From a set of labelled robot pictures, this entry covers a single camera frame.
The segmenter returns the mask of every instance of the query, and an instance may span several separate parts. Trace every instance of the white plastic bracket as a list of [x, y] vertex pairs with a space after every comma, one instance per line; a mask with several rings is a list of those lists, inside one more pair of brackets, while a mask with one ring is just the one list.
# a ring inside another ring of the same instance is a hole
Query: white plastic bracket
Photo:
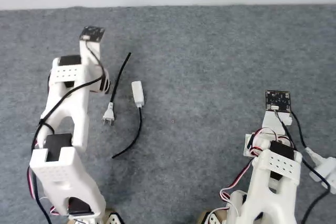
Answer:
[[85, 168], [74, 147], [61, 148], [59, 161], [46, 162], [48, 149], [36, 149], [30, 167], [41, 181], [45, 195], [61, 215], [68, 214], [68, 199], [76, 197], [88, 202], [93, 215], [69, 216], [69, 219], [100, 218], [105, 213], [106, 202], [96, 182]]
[[[295, 152], [294, 161], [271, 150], [261, 152], [252, 162], [254, 169], [240, 216], [229, 211], [232, 222], [227, 223], [252, 224], [263, 212], [273, 224], [296, 224], [294, 210], [301, 161], [302, 155], [298, 152]], [[283, 176], [278, 181], [275, 193], [269, 188], [272, 171]]]
[[[278, 112], [278, 115], [285, 125], [292, 124], [292, 118], [290, 117], [290, 113]], [[262, 121], [263, 128], [271, 128], [278, 135], [284, 135], [285, 130], [284, 127], [282, 127], [279, 118], [277, 118], [274, 111], [265, 111], [264, 120]]]

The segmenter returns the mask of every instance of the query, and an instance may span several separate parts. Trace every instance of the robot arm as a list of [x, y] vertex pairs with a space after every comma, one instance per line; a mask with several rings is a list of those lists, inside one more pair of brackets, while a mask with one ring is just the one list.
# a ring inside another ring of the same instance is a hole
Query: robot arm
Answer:
[[[103, 33], [103, 28], [85, 27], [80, 36], [80, 55], [54, 59], [41, 118], [54, 111], [43, 121], [37, 134], [38, 149], [33, 150], [29, 164], [60, 215], [95, 224], [102, 223], [106, 202], [85, 171], [79, 153], [87, 148], [89, 93], [108, 92], [110, 88], [108, 72], [100, 63]], [[50, 128], [57, 129], [65, 117], [74, 122], [73, 134], [53, 134]]]
[[290, 125], [289, 92], [266, 91], [266, 112], [263, 127], [246, 134], [244, 156], [252, 157], [253, 166], [248, 192], [224, 192], [233, 188], [250, 163], [238, 175], [238, 180], [221, 190], [227, 206], [220, 218], [212, 211], [203, 223], [217, 224], [296, 224], [294, 211], [296, 191], [300, 182], [302, 155], [295, 151], [285, 136], [285, 125]]

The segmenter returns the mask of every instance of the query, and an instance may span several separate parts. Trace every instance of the red and white wire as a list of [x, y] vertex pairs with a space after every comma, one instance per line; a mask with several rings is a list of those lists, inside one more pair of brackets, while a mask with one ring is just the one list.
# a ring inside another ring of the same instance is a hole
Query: red and white wire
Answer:
[[35, 199], [35, 192], [34, 192], [34, 187], [33, 187], [33, 180], [31, 177], [31, 169], [30, 167], [27, 168], [27, 182], [28, 182], [28, 188], [30, 192], [30, 196], [32, 199]]
[[56, 215], [56, 216], [59, 216], [59, 215], [60, 215], [59, 212], [55, 211], [55, 207], [54, 207], [54, 206], [52, 206], [52, 207], [50, 208], [50, 214], [51, 214], [51, 215]]
[[270, 131], [272, 131], [273, 134], [274, 134], [274, 136], [275, 136], [275, 141], [278, 140], [278, 135], [277, 135], [277, 133], [276, 133], [274, 130], [272, 130], [271, 128], [269, 128], [269, 127], [264, 127], [264, 128], [260, 128], [260, 129], [258, 129], [258, 130], [254, 133], [254, 139], [256, 139], [256, 136], [259, 135], [263, 130], [270, 130]]
[[232, 188], [234, 188], [238, 182], [240, 181], [240, 179], [243, 177], [243, 175], [247, 172], [247, 170], [250, 168], [251, 166], [251, 162], [253, 159], [251, 159], [247, 165], [243, 168], [243, 170], [241, 170], [241, 172], [238, 174], [238, 176], [235, 178], [235, 180], [231, 183], [231, 185], [229, 185], [228, 187], [222, 188], [219, 191], [219, 196], [221, 198], [222, 201], [229, 203], [231, 206], [233, 206], [237, 212], [237, 215], [239, 216], [238, 213], [238, 209], [236, 208], [236, 206], [232, 203], [232, 201], [230, 200], [230, 194], [228, 194], [226, 191], [230, 190]]
[[260, 153], [257, 153], [255, 150], [258, 150], [258, 151], [260, 151], [260, 152], [263, 151], [263, 149], [260, 148], [260, 147], [258, 147], [258, 146], [252, 146], [252, 147], [249, 149], [249, 151], [250, 151], [250, 153], [251, 153], [252, 156], [256, 156], [256, 157], [258, 157], [258, 156], [260, 155]]

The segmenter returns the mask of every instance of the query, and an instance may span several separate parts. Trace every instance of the wooden base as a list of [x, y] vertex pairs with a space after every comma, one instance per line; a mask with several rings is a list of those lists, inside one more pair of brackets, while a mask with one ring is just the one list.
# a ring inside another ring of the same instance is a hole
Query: wooden base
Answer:
[[[198, 220], [197, 220], [197, 224], [204, 224], [203, 221], [205, 221], [204, 217], [206, 215], [207, 212], [211, 212], [212, 210], [208, 210], [208, 211], [204, 211], [202, 212], [202, 214], [199, 216]], [[215, 211], [215, 215], [217, 217], [217, 219], [220, 221], [220, 223], [223, 222], [223, 220], [226, 220], [227, 217], [227, 210], [218, 210]]]

